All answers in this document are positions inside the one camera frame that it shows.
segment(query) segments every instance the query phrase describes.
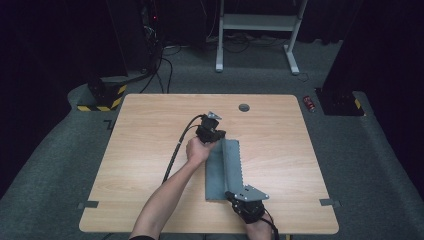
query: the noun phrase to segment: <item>table top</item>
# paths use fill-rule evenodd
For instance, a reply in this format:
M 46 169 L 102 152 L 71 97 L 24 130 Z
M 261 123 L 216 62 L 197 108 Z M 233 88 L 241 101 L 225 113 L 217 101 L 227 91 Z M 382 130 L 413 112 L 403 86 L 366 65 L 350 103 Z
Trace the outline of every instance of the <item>table top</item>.
M 240 104 L 250 110 L 242 112 Z M 178 139 L 190 120 L 212 111 L 217 129 L 240 142 L 243 181 L 269 194 L 266 209 L 284 234 L 333 234 L 339 229 L 296 97 L 291 95 L 129 94 L 125 97 L 80 229 L 131 232 L 161 185 Z M 189 130 L 171 175 L 186 162 Z M 193 175 L 163 232 L 244 233 L 228 201 L 205 200 L 205 168 Z

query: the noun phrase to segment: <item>sleeve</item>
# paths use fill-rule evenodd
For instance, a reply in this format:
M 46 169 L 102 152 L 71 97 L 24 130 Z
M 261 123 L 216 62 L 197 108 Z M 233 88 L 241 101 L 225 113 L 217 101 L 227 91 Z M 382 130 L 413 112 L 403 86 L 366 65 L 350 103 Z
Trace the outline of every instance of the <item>sleeve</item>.
M 143 235 L 143 236 L 136 236 L 136 237 L 130 238 L 129 240 L 155 240 L 155 239 L 152 237 Z

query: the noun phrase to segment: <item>red object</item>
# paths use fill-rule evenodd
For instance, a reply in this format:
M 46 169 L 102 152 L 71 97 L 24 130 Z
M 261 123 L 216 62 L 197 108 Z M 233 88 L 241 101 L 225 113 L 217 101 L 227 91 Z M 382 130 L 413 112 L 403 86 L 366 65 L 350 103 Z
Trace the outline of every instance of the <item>red object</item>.
M 315 112 L 315 104 L 312 102 L 311 97 L 304 96 L 303 103 L 305 103 L 305 106 L 309 110 L 309 112 Z

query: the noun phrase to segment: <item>white metal stand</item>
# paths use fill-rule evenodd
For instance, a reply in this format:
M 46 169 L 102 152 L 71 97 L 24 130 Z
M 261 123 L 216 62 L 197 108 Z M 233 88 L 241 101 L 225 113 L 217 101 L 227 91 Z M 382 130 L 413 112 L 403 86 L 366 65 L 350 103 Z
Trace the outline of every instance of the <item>white metal stand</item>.
M 224 14 L 224 0 L 221 0 L 219 17 L 218 49 L 216 54 L 216 71 L 224 70 L 223 38 L 224 29 L 237 30 L 263 30 L 263 31 L 286 31 L 292 32 L 289 45 L 284 45 L 290 69 L 293 75 L 299 74 L 296 60 L 293 56 L 293 47 L 302 23 L 308 0 L 303 0 L 299 13 L 296 16 L 275 16 L 275 15 L 250 15 L 250 14 Z

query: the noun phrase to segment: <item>gray floor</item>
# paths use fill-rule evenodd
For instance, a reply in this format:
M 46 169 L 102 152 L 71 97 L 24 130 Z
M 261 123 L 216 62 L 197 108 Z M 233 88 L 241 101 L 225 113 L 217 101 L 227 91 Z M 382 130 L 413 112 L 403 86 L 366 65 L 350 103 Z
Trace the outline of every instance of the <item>gray floor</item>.
M 227 45 L 228 48 L 239 46 Z M 321 87 L 340 44 L 297 43 L 302 72 L 292 76 L 280 46 L 251 46 L 242 53 L 224 52 L 224 72 L 215 73 L 214 51 L 183 48 L 167 56 L 172 62 L 171 93 L 292 94 L 299 102 L 310 95 L 317 112 L 300 107 L 317 155 L 340 230 L 335 235 L 299 235 L 294 239 L 424 239 L 424 204 L 385 139 L 366 95 L 355 92 L 366 116 L 326 116 L 314 93 Z M 177 49 L 167 49 L 165 54 Z M 169 65 L 160 76 L 166 82 Z M 137 93 L 146 80 L 128 85 Z M 86 86 L 69 93 L 73 110 L 40 143 L 0 202 L 0 239 L 102 239 L 106 233 L 83 233 L 78 203 L 88 199 L 114 112 L 75 109 Z M 160 93 L 157 78 L 146 93 Z M 127 239 L 116 233 L 108 239 Z M 164 239 L 244 239 L 244 236 L 166 234 Z

